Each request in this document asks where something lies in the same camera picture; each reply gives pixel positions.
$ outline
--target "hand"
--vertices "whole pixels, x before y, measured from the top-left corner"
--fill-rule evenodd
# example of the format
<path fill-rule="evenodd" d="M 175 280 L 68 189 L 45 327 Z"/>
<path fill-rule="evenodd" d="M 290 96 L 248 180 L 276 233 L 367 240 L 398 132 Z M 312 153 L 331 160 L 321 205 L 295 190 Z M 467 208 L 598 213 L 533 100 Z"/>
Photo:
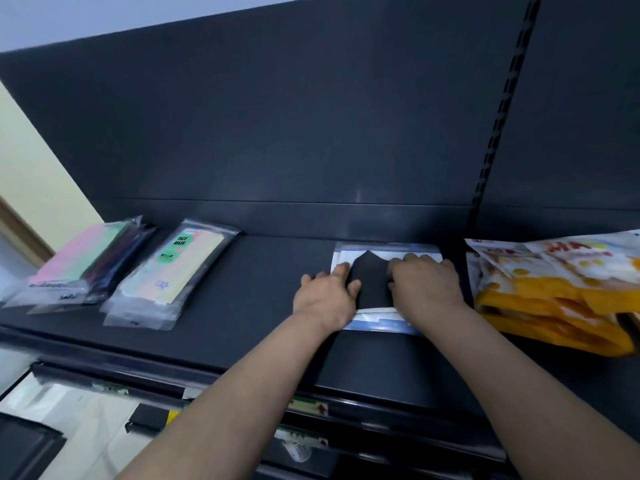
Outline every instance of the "hand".
<path fill-rule="evenodd" d="M 391 259 L 389 274 L 394 279 L 389 283 L 394 306 L 414 326 L 466 307 L 458 274 L 448 259 L 437 263 L 427 255 L 407 254 L 402 260 Z"/>
<path fill-rule="evenodd" d="M 308 274 L 300 279 L 301 287 L 293 298 L 294 315 L 304 315 L 317 320 L 327 334 L 342 330 L 353 320 L 356 313 L 356 297 L 362 286 L 359 280 L 345 287 L 349 263 L 343 262 L 327 275 L 316 274 L 316 279 Z"/>

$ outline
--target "left hand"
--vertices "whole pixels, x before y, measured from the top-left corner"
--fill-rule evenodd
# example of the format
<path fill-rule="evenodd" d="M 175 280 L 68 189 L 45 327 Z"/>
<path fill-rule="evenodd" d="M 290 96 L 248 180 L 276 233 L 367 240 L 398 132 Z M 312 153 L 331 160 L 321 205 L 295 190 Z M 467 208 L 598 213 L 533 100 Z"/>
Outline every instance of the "left hand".
<path fill-rule="evenodd" d="M 294 315 L 318 321 L 328 334 L 342 330 L 353 320 L 362 286 L 356 280 L 345 287 L 349 268 L 349 263 L 343 262 L 331 274 L 318 273 L 316 279 L 308 274 L 302 276 L 301 287 L 293 298 Z"/>

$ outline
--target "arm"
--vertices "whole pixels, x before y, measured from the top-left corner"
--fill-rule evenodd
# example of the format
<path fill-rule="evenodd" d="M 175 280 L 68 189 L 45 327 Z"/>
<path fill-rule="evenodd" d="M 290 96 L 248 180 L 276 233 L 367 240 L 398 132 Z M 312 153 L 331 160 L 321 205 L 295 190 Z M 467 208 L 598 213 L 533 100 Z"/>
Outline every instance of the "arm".
<path fill-rule="evenodd" d="M 640 445 L 466 306 L 452 263 L 407 255 L 390 272 L 396 308 L 467 382 L 523 478 L 640 476 Z"/>
<path fill-rule="evenodd" d="M 355 313 L 349 265 L 306 274 L 293 314 L 199 396 L 118 480 L 249 478 L 318 347 Z"/>

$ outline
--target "forearm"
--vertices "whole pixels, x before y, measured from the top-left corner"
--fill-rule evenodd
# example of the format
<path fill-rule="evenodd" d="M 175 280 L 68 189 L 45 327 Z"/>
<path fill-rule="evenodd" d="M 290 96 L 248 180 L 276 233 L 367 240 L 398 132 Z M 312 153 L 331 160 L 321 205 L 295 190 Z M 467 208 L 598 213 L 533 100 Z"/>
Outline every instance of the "forearm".
<path fill-rule="evenodd" d="M 292 315 L 199 396 L 119 480 L 248 478 L 328 333 Z"/>
<path fill-rule="evenodd" d="M 626 479 L 640 447 L 469 308 L 419 324 L 478 398 L 526 479 Z"/>

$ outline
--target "black face mask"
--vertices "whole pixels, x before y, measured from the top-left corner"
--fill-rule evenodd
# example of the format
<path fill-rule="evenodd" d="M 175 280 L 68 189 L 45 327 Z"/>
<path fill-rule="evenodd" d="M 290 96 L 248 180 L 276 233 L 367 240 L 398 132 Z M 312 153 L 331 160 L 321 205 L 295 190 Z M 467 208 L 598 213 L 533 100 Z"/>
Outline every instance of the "black face mask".
<path fill-rule="evenodd" d="M 356 299 L 356 308 L 391 308 L 394 300 L 389 291 L 391 278 L 387 274 L 389 261 L 373 254 L 365 252 L 358 257 L 351 266 L 347 283 L 355 280 L 362 282 L 362 289 Z"/>

